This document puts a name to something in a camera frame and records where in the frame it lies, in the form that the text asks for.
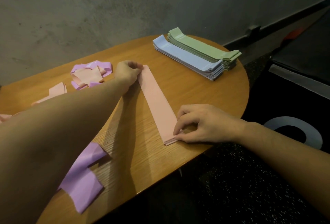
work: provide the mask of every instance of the stack of resistance bands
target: stack of resistance bands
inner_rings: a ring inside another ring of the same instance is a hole
[[[173,45],[180,47],[200,58],[212,63],[217,63],[219,60],[222,60],[222,64],[226,70],[230,70],[235,67],[237,57],[242,54],[239,50],[225,52],[201,41],[195,40],[184,35],[178,27],[170,30],[167,35],[168,41]]]
[[[215,63],[209,62],[171,44],[163,35],[153,40],[153,46],[161,53],[171,57],[177,62],[212,81],[219,77],[224,71],[222,60],[218,60]]]

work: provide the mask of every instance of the speckled floor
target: speckled floor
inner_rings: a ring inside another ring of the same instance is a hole
[[[245,66],[250,86],[270,55]],[[256,155],[222,143],[181,167],[102,218],[98,224],[328,223]]]

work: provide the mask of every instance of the hand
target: hand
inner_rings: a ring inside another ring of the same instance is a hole
[[[183,105],[178,112],[178,122],[173,135],[184,142],[237,141],[246,122],[208,104]],[[189,124],[198,124],[197,130],[188,134],[179,133]]]
[[[136,81],[141,73],[142,64],[131,60],[119,62],[114,73],[115,77],[127,85],[127,89]]]

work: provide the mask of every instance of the wooden table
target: wooden table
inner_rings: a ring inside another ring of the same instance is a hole
[[[156,37],[132,40],[4,86],[0,90],[0,113],[15,114],[29,108],[61,81],[69,93],[75,91],[70,84],[70,71],[75,64],[100,60],[110,61],[116,68],[118,62],[132,59],[150,67],[175,113],[183,104],[208,103],[242,116],[248,102],[249,81],[239,61],[233,70],[212,82],[156,51],[152,45]],[[226,50],[209,40],[194,38]],[[105,190],[81,215],[71,198],[59,191],[43,211],[39,224],[93,223],[210,147],[185,143],[165,147],[138,84],[133,85],[126,99],[119,101],[93,141],[109,153],[93,167]]]

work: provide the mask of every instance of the pink resistance band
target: pink resistance band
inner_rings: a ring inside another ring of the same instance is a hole
[[[163,143],[168,146],[176,142],[173,131],[177,118],[147,65],[138,80]]]

